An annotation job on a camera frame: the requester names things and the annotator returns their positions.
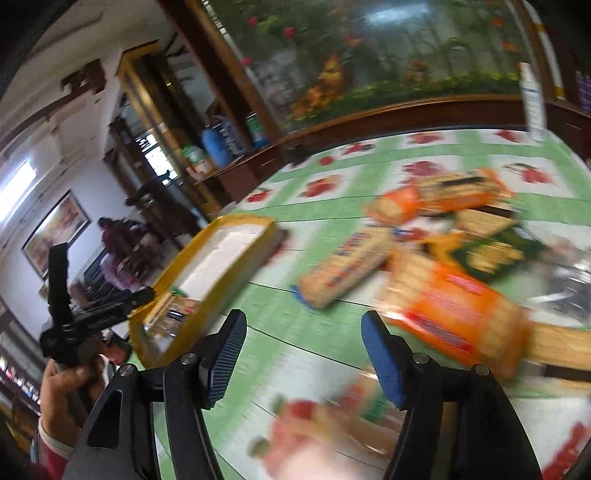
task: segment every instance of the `yellow plastic tray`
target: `yellow plastic tray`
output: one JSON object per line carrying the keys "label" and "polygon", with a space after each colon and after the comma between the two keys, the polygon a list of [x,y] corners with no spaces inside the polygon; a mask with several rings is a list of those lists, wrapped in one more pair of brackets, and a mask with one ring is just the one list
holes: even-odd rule
{"label": "yellow plastic tray", "polygon": [[[234,225],[262,225],[265,229],[251,246],[217,280],[197,311],[185,320],[177,337],[166,351],[160,353],[153,340],[144,332],[144,319],[155,306],[158,299],[174,285],[189,262],[221,228]],[[275,219],[248,214],[227,215],[217,218],[199,232],[160,275],[154,284],[154,300],[136,309],[129,317],[129,338],[146,368],[168,365],[191,347],[206,333],[210,325],[219,317],[222,309],[233,299],[248,278],[262,265],[270,252],[281,240],[280,230]]]}

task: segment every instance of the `hand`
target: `hand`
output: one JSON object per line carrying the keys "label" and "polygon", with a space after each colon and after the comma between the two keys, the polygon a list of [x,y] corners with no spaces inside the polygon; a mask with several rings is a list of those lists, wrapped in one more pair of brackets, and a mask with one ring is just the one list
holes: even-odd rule
{"label": "hand", "polygon": [[[96,372],[102,372],[105,363],[101,357],[95,361]],[[68,393],[84,387],[93,376],[88,365],[57,371],[53,360],[47,362],[41,382],[41,424],[51,437],[66,445],[74,446],[80,433],[74,417],[68,410]],[[95,379],[86,387],[92,402],[96,402],[104,389],[102,377]]]}

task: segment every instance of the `ceiling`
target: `ceiling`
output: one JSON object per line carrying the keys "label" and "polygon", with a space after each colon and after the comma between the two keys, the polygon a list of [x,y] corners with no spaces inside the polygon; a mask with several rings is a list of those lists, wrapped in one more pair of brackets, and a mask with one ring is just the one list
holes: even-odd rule
{"label": "ceiling", "polygon": [[86,63],[100,59],[107,82],[102,92],[84,94],[1,152],[0,188],[25,161],[37,177],[22,206],[0,224],[0,241],[64,170],[81,158],[103,157],[122,93],[115,78],[121,53],[156,39],[163,47],[173,32],[155,0],[78,0],[43,34],[0,102],[0,138],[67,94],[61,79]]}

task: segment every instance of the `fish tank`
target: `fish tank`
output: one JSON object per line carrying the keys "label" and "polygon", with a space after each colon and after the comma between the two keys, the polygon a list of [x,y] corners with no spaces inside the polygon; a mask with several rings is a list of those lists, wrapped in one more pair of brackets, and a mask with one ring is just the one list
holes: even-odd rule
{"label": "fish tank", "polygon": [[519,93],[533,61],[504,0],[203,3],[285,134],[408,100]]}

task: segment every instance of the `framed painting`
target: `framed painting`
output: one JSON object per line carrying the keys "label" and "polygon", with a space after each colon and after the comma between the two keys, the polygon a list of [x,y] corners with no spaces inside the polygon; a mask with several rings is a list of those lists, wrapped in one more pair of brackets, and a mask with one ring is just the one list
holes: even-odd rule
{"label": "framed painting", "polygon": [[71,190],[54,205],[33,230],[22,250],[41,278],[47,276],[47,254],[54,245],[71,244],[90,225]]}

